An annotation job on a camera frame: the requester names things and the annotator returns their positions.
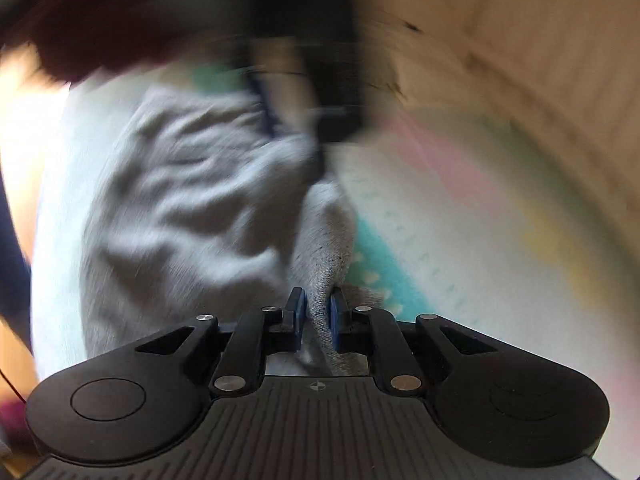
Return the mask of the grey knit pants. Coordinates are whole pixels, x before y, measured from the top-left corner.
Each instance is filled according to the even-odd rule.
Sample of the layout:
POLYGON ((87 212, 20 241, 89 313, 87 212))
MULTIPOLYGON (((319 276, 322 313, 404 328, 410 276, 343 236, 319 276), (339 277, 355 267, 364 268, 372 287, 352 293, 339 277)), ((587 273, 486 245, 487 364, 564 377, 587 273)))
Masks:
POLYGON ((326 308, 344 283, 356 214, 311 136, 269 131, 257 96, 152 88, 118 139, 89 209, 80 315, 94 358, 200 314, 232 323, 306 292, 302 348, 278 375, 361 375, 334 350, 326 308))

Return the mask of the beige wooden bed frame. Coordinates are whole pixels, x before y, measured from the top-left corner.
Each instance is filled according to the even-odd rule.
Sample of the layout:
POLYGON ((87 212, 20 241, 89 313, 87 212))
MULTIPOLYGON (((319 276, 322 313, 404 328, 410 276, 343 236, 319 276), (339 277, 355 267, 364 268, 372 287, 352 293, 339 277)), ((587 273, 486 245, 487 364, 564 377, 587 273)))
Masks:
POLYGON ((558 114, 639 211, 639 0, 363 0, 371 15, 447 41, 558 114))

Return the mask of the floral pastel bed sheet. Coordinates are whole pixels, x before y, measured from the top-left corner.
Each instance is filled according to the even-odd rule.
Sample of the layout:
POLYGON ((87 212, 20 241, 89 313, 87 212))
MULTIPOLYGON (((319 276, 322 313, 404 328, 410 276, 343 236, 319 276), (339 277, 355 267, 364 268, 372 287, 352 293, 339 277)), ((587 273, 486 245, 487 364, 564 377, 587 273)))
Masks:
MULTIPOLYGON (((304 133, 301 74, 265 78, 284 128, 304 133)), ((144 95, 243 92, 235 70, 174 64, 67 89, 49 124, 32 259, 32 338, 47 378, 87 356, 81 248, 108 159, 144 95)), ((518 131, 470 113, 383 101, 370 136, 336 148, 356 214, 344 283, 411 320, 435 312, 593 378, 611 405, 598 462, 639 473, 639 269, 576 188, 518 131)))

